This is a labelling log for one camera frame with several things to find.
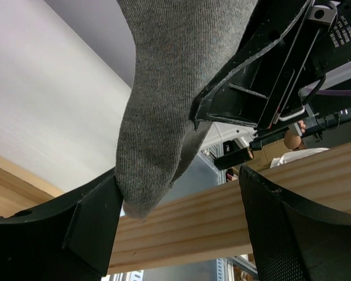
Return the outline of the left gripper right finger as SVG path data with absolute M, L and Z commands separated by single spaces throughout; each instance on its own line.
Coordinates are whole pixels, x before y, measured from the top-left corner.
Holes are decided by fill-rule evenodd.
M 260 280 L 351 280 L 351 214 L 242 166 L 239 184 Z

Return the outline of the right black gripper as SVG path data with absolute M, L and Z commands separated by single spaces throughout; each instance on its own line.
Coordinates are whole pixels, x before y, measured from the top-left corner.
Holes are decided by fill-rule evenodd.
M 259 1 L 238 50 L 194 100 L 190 118 L 258 129 L 351 107 L 351 1 Z

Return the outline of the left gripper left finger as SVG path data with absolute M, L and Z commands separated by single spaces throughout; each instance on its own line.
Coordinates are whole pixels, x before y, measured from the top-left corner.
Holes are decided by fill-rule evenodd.
M 101 280 L 122 207 L 115 171 L 0 217 L 0 280 Z

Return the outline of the grey sock black stripes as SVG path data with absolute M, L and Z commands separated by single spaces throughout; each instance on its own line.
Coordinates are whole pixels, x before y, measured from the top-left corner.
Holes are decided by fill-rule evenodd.
M 236 53 L 256 1 L 119 1 L 136 47 L 116 152 L 127 216 L 144 218 L 186 171 L 210 122 L 192 103 Z

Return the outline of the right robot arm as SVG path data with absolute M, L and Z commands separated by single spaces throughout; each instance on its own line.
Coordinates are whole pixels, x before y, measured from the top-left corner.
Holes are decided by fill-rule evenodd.
M 349 108 L 351 1 L 259 1 L 191 119 L 248 126 L 264 138 L 308 117 L 339 125 Z

